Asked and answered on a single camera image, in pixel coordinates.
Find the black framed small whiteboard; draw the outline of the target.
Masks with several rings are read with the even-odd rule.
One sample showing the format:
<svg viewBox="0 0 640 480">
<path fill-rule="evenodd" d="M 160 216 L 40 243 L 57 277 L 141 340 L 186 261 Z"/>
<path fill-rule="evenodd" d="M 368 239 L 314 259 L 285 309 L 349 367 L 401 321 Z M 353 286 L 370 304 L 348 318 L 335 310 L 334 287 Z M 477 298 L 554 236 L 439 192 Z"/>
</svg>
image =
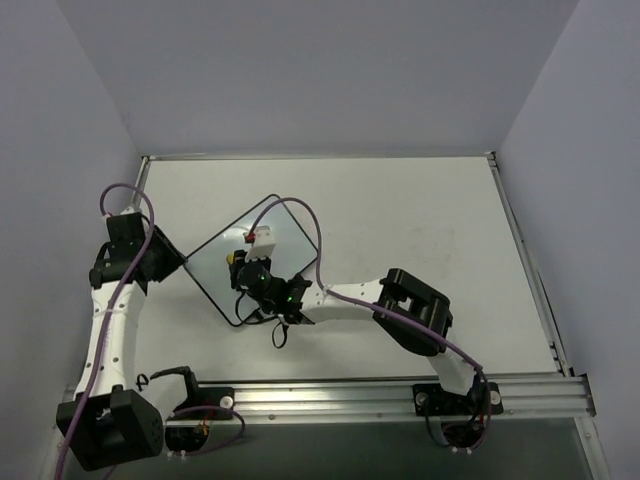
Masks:
<svg viewBox="0 0 640 480">
<path fill-rule="evenodd" d="M 276 194 L 265 197 L 187 256 L 189 276 L 233 327 L 268 316 L 232 285 L 244 264 L 263 264 L 266 281 L 271 277 L 289 280 L 317 259 L 315 242 L 279 199 Z"/>
</svg>

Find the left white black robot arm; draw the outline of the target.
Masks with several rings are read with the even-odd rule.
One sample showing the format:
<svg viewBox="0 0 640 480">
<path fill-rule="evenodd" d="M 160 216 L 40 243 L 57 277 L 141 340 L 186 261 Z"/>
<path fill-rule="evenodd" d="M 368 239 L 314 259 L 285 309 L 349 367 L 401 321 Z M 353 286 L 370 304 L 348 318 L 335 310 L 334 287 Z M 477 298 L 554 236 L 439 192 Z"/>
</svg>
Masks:
<svg viewBox="0 0 640 480">
<path fill-rule="evenodd" d="M 81 379 L 72 400 L 58 405 L 64 444 L 86 471 L 155 457 L 165 446 L 164 421 L 194 417 L 202 395 L 193 370 L 153 374 L 134 368 L 139 317 L 148 286 L 186 259 L 140 212 L 106 220 L 108 241 L 89 272 L 92 328 Z"/>
</svg>

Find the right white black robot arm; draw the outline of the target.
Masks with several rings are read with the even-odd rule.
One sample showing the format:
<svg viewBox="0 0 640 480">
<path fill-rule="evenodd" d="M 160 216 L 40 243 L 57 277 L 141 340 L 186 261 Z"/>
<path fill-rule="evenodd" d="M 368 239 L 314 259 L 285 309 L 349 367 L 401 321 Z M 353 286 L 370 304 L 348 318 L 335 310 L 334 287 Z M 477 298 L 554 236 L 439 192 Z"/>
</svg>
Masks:
<svg viewBox="0 0 640 480">
<path fill-rule="evenodd" d="M 427 358 L 450 409 L 464 413 L 479 402 L 474 382 L 479 367 L 447 338 L 453 327 L 449 298 L 410 273 L 392 268 L 380 280 L 329 286 L 300 274 L 289 280 L 276 277 L 270 258 L 254 258 L 243 250 L 229 254 L 227 264 L 231 287 L 284 328 L 373 321 L 404 350 Z"/>
</svg>

